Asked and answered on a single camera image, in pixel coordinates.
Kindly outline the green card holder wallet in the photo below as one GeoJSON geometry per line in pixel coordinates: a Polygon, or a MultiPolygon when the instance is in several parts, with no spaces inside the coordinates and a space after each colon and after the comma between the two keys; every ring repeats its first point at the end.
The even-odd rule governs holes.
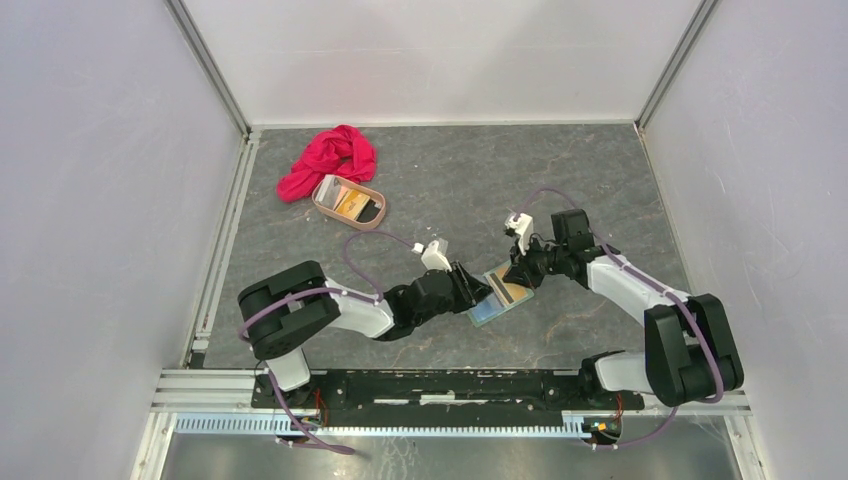
{"type": "MultiPolygon", "coordinates": [[[[476,276],[480,280],[483,280],[484,274],[476,275],[476,276]]],[[[493,292],[490,296],[488,296],[486,299],[484,299],[478,305],[476,305],[471,310],[469,310],[467,312],[467,315],[469,316],[473,325],[475,325],[476,327],[480,327],[480,326],[494,320],[495,318],[501,316],[502,314],[506,313],[507,311],[520,306],[521,304],[523,304],[527,301],[528,300],[526,300],[526,301],[524,301],[524,302],[522,302],[522,303],[520,303],[517,306],[514,306],[512,308],[505,309],[499,304],[499,302],[497,301],[495,294],[493,292]]]]}

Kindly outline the pink oval card tray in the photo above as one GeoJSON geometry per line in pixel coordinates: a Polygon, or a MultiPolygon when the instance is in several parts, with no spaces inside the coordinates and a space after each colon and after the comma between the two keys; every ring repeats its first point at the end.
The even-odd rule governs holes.
{"type": "Polygon", "coordinates": [[[343,177],[340,177],[340,176],[337,176],[337,177],[339,179],[339,182],[342,184],[342,189],[345,188],[345,187],[350,188],[350,189],[356,189],[356,190],[363,191],[363,192],[365,192],[365,193],[367,193],[371,196],[371,200],[368,202],[368,205],[366,206],[366,208],[362,212],[362,214],[359,216],[358,220],[354,221],[354,220],[344,218],[344,217],[336,214],[333,211],[334,207],[333,208],[325,208],[323,205],[317,203],[313,199],[314,192],[321,182],[318,184],[318,186],[316,187],[316,189],[313,191],[313,193],[311,195],[311,200],[313,201],[315,206],[318,208],[318,210],[322,214],[324,214],[324,215],[326,215],[326,216],[328,216],[332,219],[338,220],[339,222],[342,222],[342,223],[344,223],[348,226],[351,226],[351,227],[353,227],[357,230],[366,231],[366,230],[376,229],[377,226],[382,222],[382,220],[385,217],[386,212],[387,212],[388,202],[387,202],[386,197],[382,193],[380,193],[376,190],[370,189],[370,188],[368,188],[364,185],[354,183],[353,181],[348,180],[348,179],[343,178],[343,177]]]}

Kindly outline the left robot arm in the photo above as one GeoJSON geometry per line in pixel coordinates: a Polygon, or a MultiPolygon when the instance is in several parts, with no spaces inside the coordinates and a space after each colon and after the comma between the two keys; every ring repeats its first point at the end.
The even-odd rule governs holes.
{"type": "Polygon", "coordinates": [[[391,342],[411,335],[437,316],[465,313],[492,294],[488,283],[458,262],[446,270],[428,270],[409,284],[368,295],[326,277],[318,262],[308,260],[238,295],[243,317],[238,337],[276,379],[278,397],[297,408],[314,394],[302,345],[322,330],[349,330],[391,342]]]}

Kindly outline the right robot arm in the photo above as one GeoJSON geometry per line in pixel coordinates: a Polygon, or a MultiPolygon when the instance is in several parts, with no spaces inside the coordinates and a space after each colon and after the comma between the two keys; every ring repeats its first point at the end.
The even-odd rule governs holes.
{"type": "Polygon", "coordinates": [[[561,275],[618,306],[643,330],[640,353],[610,351],[582,361],[577,392],[602,408],[618,392],[655,396],[663,405],[716,403],[744,384],[745,373],[721,300],[691,295],[636,268],[591,230],[586,212],[552,215],[554,238],[545,241],[533,218],[512,213],[505,232],[514,244],[504,282],[529,289],[561,275]]]}

